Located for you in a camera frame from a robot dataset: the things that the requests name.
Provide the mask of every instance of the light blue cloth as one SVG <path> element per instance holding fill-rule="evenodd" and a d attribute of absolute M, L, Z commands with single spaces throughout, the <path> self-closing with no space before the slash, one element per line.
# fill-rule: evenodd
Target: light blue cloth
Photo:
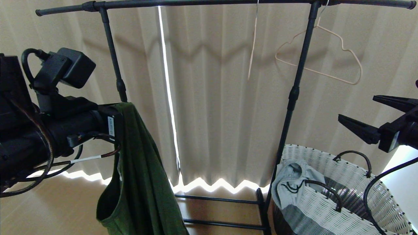
<path fill-rule="evenodd" d="M 279 209 L 284 209 L 288 205 L 298 205 L 306 187 L 304 180 L 325 183 L 324 176 L 303 160 L 284 159 L 277 165 L 276 179 L 273 182 L 271 194 Z M 309 186 L 319 192 L 323 189 L 316 184 Z"/>

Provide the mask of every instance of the clothes rack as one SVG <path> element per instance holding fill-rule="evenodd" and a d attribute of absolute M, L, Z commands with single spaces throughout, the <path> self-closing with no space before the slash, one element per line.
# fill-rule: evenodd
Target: clothes rack
<path fill-rule="evenodd" d="M 65 6 L 58 8 L 49 8 L 43 10 L 36 10 L 35 13 L 38 16 L 57 14 L 57 13 L 66 13 L 66 12 L 75 12 L 75 11 L 88 11 L 88 12 L 100 12 L 102 17 L 104 30 L 106 32 L 106 39 L 109 46 L 110 55 L 112 58 L 113 68 L 116 74 L 116 87 L 119 92 L 119 97 L 122 102 L 127 102 L 126 96 L 126 87 L 123 82 L 119 64 L 117 61 L 115 45 L 113 43 L 112 32 L 110 30 L 109 17 L 107 15 L 108 9 L 114 8 L 141 8 L 141 7 L 156 7 L 156 6 L 185 6 L 185 5 L 226 5 L 226 4 L 256 4 L 257 0 L 122 0 L 122 1 L 111 1 L 111 2 L 96 2 L 90 1 L 80 5 Z M 271 190 L 272 183 L 275 179 L 277 164 L 280 163 L 283 149 L 285 147 L 286 138 L 288 135 L 292 114 L 296 106 L 296 101 L 299 97 L 299 85 L 302 78 L 303 68 L 305 66 L 306 57 L 308 55 L 309 45 L 311 43 L 312 32 L 315 26 L 315 20 L 318 15 L 318 9 L 322 5 L 327 4 L 327 0 L 259 0 L 259 3 L 309 3 L 311 4 L 311 9 L 308 17 L 308 25 L 306 27 L 305 39 L 303 41 L 303 47 L 301 56 L 298 63 L 298 68 L 296 72 L 296 77 L 294 80 L 293 87 L 289 93 L 289 102 L 287 106 L 287 112 L 285 117 L 285 122 L 283 125 L 283 130 L 280 137 L 279 147 L 276 154 L 276 163 L 274 165 L 273 175 L 271 178 L 270 188 L 267 194 L 266 199 L 264 200 L 261 189 L 256 190 L 256 201 L 247 201 L 247 200 L 237 200 L 237 199 L 225 199 L 225 198 L 216 198 L 216 197 L 199 197 L 199 196 L 190 196 L 190 195 L 175 195 L 177 198 L 189 198 L 189 199 L 199 199 L 199 200 L 210 200 L 210 201 L 221 201 L 221 202 L 234 202 L 234 203 L 244 203 L 244 204 L 257 204 L 261 225 L 247 225 L 240 223 L 230 223 L 230 222 L 218 222 L 218 221 L 205 221 L 205 220 L 192 220 L 184 219 L 185 223 L 194 223 L 202 225 L 216 225 L 216 226 L 225 226 L 225 227 L 237 227 L 244 229 L 252 230 L 261 230 L 265 235 L 271 235 L 271 228 L 268 221 L 268 208 L 271 201 Z M 378 6 L 387 6 L 387 7 L 399 7 L 413 9 L 416 6 L 416 1 L 411 0 L 331 0 L 329 1 L 328 6 L 337 5 L 337 4 L 361 4 L 361 5 L 378 5 Z"/>

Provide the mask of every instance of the curtain fold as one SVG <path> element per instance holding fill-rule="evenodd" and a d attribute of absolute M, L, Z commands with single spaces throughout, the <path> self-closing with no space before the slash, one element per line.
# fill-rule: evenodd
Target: curtain fold
<path fill-rule="evenodd" d="M 82 89 L 63 84 L 63 96 L 83 96 L 98 104 L 120 102 L 116 78 L 110 58 L 103 23 L 99 13 L 77 12 L 38 17 L 35 9 L 82 4 L 84 0 L 67 1 L 2 1 L 0 2 L 0 50 L 20 57 L 26 48 L 57 51 L 61 47 L 80 50 L 96 63 L 96 69 Z M 128 101 L 134 103 L 153 135 L 171 182 L 178 182 L 176 153 L 164 66 L 157 8 L 108 10 L 122 78 Z M 30 57 L 32 73 L 40 69 L 40 61 Z M 36 102 L 34 92 L 31 97 Z M 97 140 L 88 142 L 84 156 L 103 154 L 112 146 Z M 69 171 L 87 174 L 100 172 L 111 177 L 113 157 L 74 165 Z"/>
<path fill-rule="evenodd" d="M 277 48 L 305 30 L 309 4 L 260 4 L 252 74 L 247 72 L 256 5 L 166 7 L 165 40 L 184 183 L 219 178 L 269 183 L 296 68 L 275 60 Z M 286 143 L 337 154 L 359 150 L 381 172 L 392 154 L 367 145 L 338 123 L 344 114 L 380 126 L 401 115 L 373 95 L 417 97 L 416 10 L 338 5 L 321 25 L 339 33 L 359 57 L 364 74 L 350 86 L 304 71 Z M 282 48 L 294 64 L 303 35 Z M 356 81 L 359 68 L 340 40 L 315 30 L 307 68 Z M 355 155 L 346 159 L 365 166 Z"/>

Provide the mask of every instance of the white wall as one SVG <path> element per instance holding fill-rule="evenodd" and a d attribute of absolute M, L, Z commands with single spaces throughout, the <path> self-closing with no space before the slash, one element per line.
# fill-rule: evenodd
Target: white wall
<path fill-rule="evenodd" d="M 387 164 L 384 171 L 418 157 L 418 150 L 409 146 L 400 146 Z M 395 171 L 382 178 L 392 192 L 396 202 L 407 215 L 412 225 L 418 227 L 418 163 Z"/>

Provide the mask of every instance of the wicker basket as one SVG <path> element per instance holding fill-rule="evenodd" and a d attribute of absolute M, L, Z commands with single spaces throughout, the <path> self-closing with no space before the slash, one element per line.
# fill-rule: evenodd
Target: wicker basket
<path fill-rule="evenodd" d="M 311 187 L 306 187 L 297 206 L 288 206 L 281 211 L 274 205 L 273 218 L 277 234 L 379 234 L 368 221 L 369 217 L 362 200 L 366 186 L 375 176 L 370 170 L 366 171 L 350 162 L 335 161 L 335 157 L 313 148 L 286 145 L 282 159 L 303 159 L 323 174 L 326 185 L 341 197 L 343 208 L 341 212 L 335 211 L 335 196 L 329 190 L 316 192 Z M 412 234 L 411 223 L 381 181 L 370 190 L 368 204 L 373 218 L 386 234 Z"/>

